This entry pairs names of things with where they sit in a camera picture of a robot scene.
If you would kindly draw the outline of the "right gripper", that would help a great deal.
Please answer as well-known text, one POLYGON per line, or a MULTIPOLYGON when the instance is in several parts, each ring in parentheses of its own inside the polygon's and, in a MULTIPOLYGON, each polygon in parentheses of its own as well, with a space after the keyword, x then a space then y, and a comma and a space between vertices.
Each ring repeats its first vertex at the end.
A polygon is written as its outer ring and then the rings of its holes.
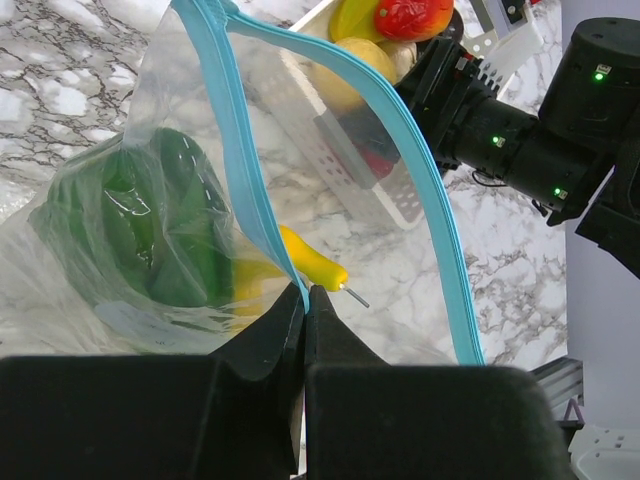
POLYGON ((441 173, 540 171, 538 120, 497 99, 502 77, 458 42, 437 37, 396 85, 441 173))

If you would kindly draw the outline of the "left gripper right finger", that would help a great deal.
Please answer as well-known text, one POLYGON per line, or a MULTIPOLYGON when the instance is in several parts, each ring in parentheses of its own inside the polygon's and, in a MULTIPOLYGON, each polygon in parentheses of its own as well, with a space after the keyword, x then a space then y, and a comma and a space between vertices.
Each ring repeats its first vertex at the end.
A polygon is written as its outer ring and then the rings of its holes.
POLYGON ((564 435, 534 377, 509 367, 392 366, 324 289, 306 326, 311 479, 569 479, 564 435))

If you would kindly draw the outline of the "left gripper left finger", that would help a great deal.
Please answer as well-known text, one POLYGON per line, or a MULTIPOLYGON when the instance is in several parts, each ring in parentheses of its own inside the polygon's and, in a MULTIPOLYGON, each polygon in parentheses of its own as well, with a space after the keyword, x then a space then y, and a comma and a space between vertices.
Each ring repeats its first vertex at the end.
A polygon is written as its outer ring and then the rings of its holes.
POLYGON ((207 355, 1 363, 5 479, 286 479, 299 467, 304 306, 287 287, 207 355))

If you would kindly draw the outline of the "white perforated plastic basket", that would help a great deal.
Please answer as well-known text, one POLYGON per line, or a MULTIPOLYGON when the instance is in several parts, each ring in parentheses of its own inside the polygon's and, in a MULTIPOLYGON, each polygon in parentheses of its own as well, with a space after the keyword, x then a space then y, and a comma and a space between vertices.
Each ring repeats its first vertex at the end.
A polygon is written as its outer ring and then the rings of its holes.
POLYGON ((338 115, 310 81, 311 60, 289 50, 282 50, 278 59, 284 71, 262 88, 265 102, 352 219, 403 230, 418 225, 425 213, 401 156, 410 153, 420 164, 424 143, 406 111, 398 109, 395 96, 375 92, 374 108, 366 104, 338 115), (356 143, 397 151, 400 160, 389 176, 377 180, 356 143))

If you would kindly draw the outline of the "clear zip top bag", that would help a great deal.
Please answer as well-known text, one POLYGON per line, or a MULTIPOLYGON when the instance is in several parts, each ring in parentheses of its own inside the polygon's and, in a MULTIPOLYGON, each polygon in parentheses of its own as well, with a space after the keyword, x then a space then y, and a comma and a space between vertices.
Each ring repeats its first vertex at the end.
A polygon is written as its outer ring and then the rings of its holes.
MULTIPOLYGON (((121 136, 147 143, 159 128, 194 139, 206 154, 232 215, 234 260, 263 260, 280 276, 262 283, 260 316, 239 316, 233 298, 220 307, 169 307, 144 298, 85 300, 29 222, 54 177, 1 227, 1 353, 11 355, 205 354, 231 341, 265 314, 289 286, 305 310, 315 287, 293 266, 279 226, 343 266, 345 291, 330 292, 338 317, 368 339, 389 327, 424 326, 392 350, 400 363, 484 361, 461 242, 431 151, 414 122, 422 162, 402 154, 424 209, 411 230, 368 225, 350 214, 273 115, 261 92, 283 73, 289 50, 331 67, 342 51, 333 41, 273 27, 229 1, 175 1, 166 10, 142 62, 121 136)), ((364 93, 374 108, 375 92, 364 93)))

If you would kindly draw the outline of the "green toy leek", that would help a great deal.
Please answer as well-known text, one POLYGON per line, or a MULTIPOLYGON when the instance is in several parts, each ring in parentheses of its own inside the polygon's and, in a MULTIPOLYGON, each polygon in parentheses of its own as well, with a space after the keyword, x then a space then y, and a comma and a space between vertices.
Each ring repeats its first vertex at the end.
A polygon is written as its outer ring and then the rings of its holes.
POLYGON ((29 216, 87 301, 144 298, 220 308, 233 298, 232 215, 210 162, 188 135, 121 136, 70 160, 29 216))

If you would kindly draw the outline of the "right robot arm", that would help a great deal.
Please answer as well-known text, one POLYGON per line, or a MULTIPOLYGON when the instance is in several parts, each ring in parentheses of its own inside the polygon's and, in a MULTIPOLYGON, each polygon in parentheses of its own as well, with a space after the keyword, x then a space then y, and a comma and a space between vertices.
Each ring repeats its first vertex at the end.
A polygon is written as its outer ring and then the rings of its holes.
POLYGON ((639 270, 639 24, 575 28, 536 114, 498 99, 500 77, 459 43, 429 41, 396 92, 437 165, 467 165, 484 185, 529 197, 551 226, 639 270))

